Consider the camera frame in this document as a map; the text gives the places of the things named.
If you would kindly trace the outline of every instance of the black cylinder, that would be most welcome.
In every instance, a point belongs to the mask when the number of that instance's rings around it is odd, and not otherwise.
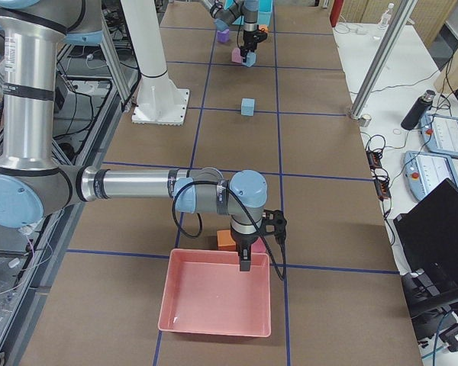
[[[419,97],[400,123],[401,127],[405,130],[413,130],[418,125],[422,115],[431,109],[435,95],[434,91],[427,90],[424,95]]]

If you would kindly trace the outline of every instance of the white pillar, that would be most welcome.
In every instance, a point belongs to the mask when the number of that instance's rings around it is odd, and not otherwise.
[[[178,89],[169,79],[154,1],[121,0],[121,4],[142,73],[132,121],[183,124],[189,90]]]

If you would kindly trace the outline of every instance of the pink bin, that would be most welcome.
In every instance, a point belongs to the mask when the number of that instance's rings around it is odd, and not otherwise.
[[[269,257],[252,253],[239,271],[236,252],[174,249],[158,328],[167,332],[268,337]]]

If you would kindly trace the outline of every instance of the black monitor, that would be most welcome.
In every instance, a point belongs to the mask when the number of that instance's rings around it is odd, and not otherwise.
[[[440,294],[458,287],[458,187],[450,179],[394,224],[412,271],[422,268]],[[458,315],[458,303],[451,308]]]

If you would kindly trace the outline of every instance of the white desk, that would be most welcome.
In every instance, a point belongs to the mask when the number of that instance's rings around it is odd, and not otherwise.
[[[363,79],[368,71],[369,65],[375,56],[379,46],[379,41],[371,36],[374,24],[360,24],[361,28],[368,33],[359,35],[354,32],[340,34],[334,32],[334,38],[338,45],[338,50],[343,63],[343,70],[346,73],[348,89],[351,92],[358,92]],[[433,72],[437,71],[436,64],[431,59],[429,52],[421,42],[418,34],[412,26],[406,26],[402,35],[392,51],[385,68],[382,71],[379,81],[374,90],[381,89],[389,85],[414,84],[421,79],[425,79]],[[387,89],[385,91],[372,93],[363,113],[371,114],[373,120],[371,124],[362,128],[363,132],[373,135],[379,133],[386,138],[388,146],[403,146],[407,131],[400,127],[403,117],[407,114],[416,99],[421,96],[426,89],[434,89],[434,81],[439,76],[437,72],[432,78],[423,81],[415,86]],[[452,95],[449,97],[451,111],[454,117],[458,117],[458,100]],[[368,141],[368,136],[363,134],[363,143]],[[407,143],[403,149],[386,149],[382,166],[388,171],[391,178],[395,177],[403,167],[404,153],[408,150],[418,151],[423,145],[421,134],[414,130],[409,133]],[[371,145],[372,149],[380,147],[382,141],[376,139]],[[456,172],[458,173],[458,159],[454,159]],[[408,183],[403,174],[397,177],[391,188],[392,212],[390,219],[395,218],[401,213],[407,213],[413,208],[417,201],[408,188]],[[389,202],[385,202],[385,208],[389,207]],[[394,245],[395,261],[399,271],[407,271],[407,263],[401,250],[401,246]],[[422,352],[423,355],[432,351],[432,346]],[[432,364],[431,358],[424,360],[424,365]],[[437,364],[441,366],[458,366],[458,352],[438,352]]]

